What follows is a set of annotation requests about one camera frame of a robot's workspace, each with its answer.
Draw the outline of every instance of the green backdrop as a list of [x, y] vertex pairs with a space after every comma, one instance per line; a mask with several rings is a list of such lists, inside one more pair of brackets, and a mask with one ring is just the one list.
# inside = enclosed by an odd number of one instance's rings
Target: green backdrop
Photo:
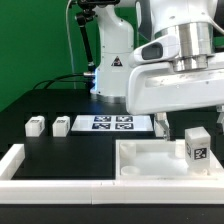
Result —
[[[0, 0], [0, 111], [42, 81], [71, 73], [65, 26], [68, 0]], [[70, 10], [70, 28], [75, 72], [86, 71], [86, 57], [78, 25]], [[117, 14], [136, 27], [135, 9], [117, 9]], [[96, 22], [87, 25], [96, 64], [99, 63], [99, 33]], [[135, 37], [135, 46], [144, 43]], [[73, 88], [72, 83], [53, 88]]]

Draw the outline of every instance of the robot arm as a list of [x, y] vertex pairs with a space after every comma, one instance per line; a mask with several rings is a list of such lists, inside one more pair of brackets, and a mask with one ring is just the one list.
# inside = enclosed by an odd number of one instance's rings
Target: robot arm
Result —
[[[215, 54], [213, 47], [212, 19], [218, 1], [147, 1], [155, 40], [130, 57], [135, 68], [128, 82], [127, 111], [151, 114], [223, 104], [224, 53]], [[171, 36], [179, 43], [170, 44]], [[161, 38], [167, 40], [167, 49], [161, 44], [160, 57], [145, 60], [144, 55], [151, 56], [150, 48], [154, 43], [159, 45]]]

